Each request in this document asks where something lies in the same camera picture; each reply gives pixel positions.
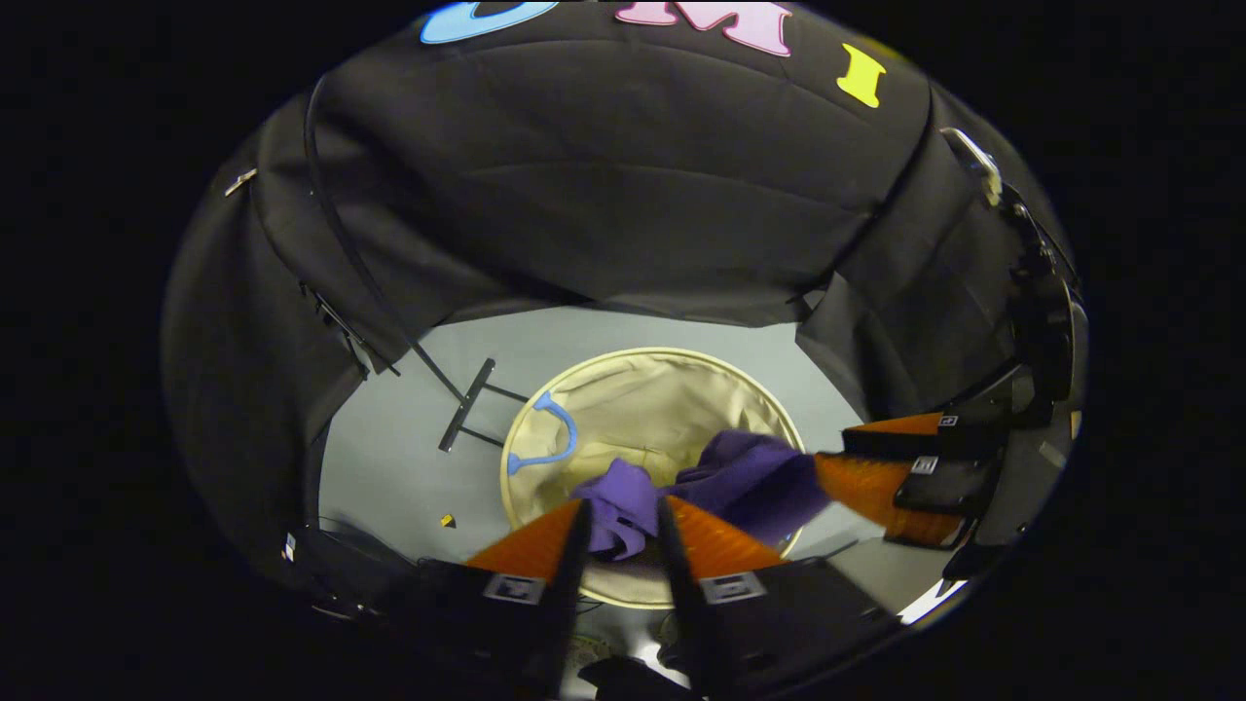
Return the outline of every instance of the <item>beige fabric basket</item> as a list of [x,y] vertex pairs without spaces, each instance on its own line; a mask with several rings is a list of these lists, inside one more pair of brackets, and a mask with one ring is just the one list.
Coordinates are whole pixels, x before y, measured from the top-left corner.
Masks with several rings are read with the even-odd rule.
[[[546,395],[577,430],[563,459],[525,464],[567,451],[569,428],[551,411],[536,408]],[[643,467],[657,487],[697,464],[701,451],[725,430],[776,436],[805,447],[791,418],[764,387],[738,369],[678,347],[633,347],[598,356],[549,381],[520,411],[502,448],[502,504],[518,529],[564,503],[579,483],[598,477],[614,458]],[[797,529],[774,545],[786,555]],[[593,599],[633,609],[672,608],[670,588],[657,549],[619,563],[591,560],[581,585]]]

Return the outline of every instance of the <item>purple cloth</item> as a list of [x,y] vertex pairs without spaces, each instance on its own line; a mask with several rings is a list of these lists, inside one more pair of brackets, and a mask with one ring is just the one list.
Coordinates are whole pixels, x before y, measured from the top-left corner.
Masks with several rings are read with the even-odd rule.
[[619,545],[616,560],[644,550],[644,537],[658,535],[658,491],[642,468],[616,458],[606,474],[583,482],[572,499],[593,504],[593,530],[588,552],[602,553]]
[[657,535],[657,501],[674,496],[704,509],[766,545],[809,523],[830,504],[817,484],[814,457],[770,436],[724,431],[701,452],[700,462],[657,489],[643,469],[622,459],[572,493],[593,503],[589,552],[622,547],[622,560]]

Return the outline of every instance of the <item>gray floor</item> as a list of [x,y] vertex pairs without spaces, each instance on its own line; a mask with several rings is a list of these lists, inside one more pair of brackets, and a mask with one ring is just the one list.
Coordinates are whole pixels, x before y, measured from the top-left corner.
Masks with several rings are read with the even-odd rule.
[[[795,344],[795,324],[760,329],[657,319],[579,308],[543,309],[437,326],[424,345],[460,390],[486,359],[491,385],[531,396],[582,361],[643,345],[699,350],[750,375],[791,416],[809,452],[842,448],[840,431],[861,422]],[[510,532],[500,491],[501,449],[461,435],[450,453],[437,443],[457,401],[409,354],[402,377],[373,376],[333,421],[325,447],[320,514],[359,525],[409,558],[459,562]],[[490,392],[465,426],[503,440],[520,403]],[[457,528],[440,522],[452,514]],[[839,504],[810,522],[792,559],[851,548],[831,562],[892,611],[939,579],[948,555],[880,540],[882,529]],[[578,630],[619,652],[652,660],[664,611],[604,605],[581,616]],[[678,681],[677,672],[659,669]],[[571,680],[568,699],[592,699]]]

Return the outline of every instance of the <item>black strap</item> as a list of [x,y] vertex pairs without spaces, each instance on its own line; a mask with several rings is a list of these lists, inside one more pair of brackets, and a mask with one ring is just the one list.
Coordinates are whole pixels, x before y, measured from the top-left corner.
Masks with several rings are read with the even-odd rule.
[[441,372],[441,369],[432,362],[432,359],[425,352],[424,347],[416,341],[409,332],[406,324],[402,320],[402,315],[399,314],[397,308],[390,301],[389,296],[378,284],[376,278],[373,276],[373,271],[368,268],[368,263],[364,261],[364,256],[359,253],[359,247],[355,244],[355,239],[346,230],[346,224],[343,223],[341,217],[338,213],[338,207],[333,203],[333,198],[329,195],[329,189],[324,182],[324,173],[320,171],[320,152],[316,148],[315,142],[315,123],[316,123],[316,111],[320,105],[320,93],[324,88],[325,78],[328,75],[320,76],[316,81],[315,87],[312,88],[312,96],[308,98],[307,112],[303,117],[303,152],[308,161],[308,173],[312,177],[312,194],[315,197],[316,202],[320,204],[320,210],[324,212],[324,218],[329,223],[329,228],[333,230],[334,237],[338,239],[338,244],[341,245],[343,253],[346,254],[346,259],[350,260],[350,265],[355,268],[355,273],[359,274],[359,279],[363,280],[364,286],[371,293],[373,299],[380,305],[381,310],[390,318],[395,326],[397,326],[399,332],[402,334],[402,340],[406,341],[411,350],[415,350],[415,355],[424,361],[424,365],[432,371],[432,375],[441,381],[441,385],[446,386],[446,390],[455,396],[460,402],[464,401],[464,395],[459,392],[459,388],[450,382],[450,379]]

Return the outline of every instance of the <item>blue letter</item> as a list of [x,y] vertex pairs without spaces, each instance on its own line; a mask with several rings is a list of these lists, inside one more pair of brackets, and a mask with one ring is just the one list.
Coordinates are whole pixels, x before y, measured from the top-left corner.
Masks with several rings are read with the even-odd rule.
[[432,12],[424,25],[424,31],[420,32],[420,41],[446,44],[447,41],[480,36],[543,15],[552,10],[557,2],[523,2],[517,7],[487,17],[473,16],[477,5],[480,2],[455,2]]

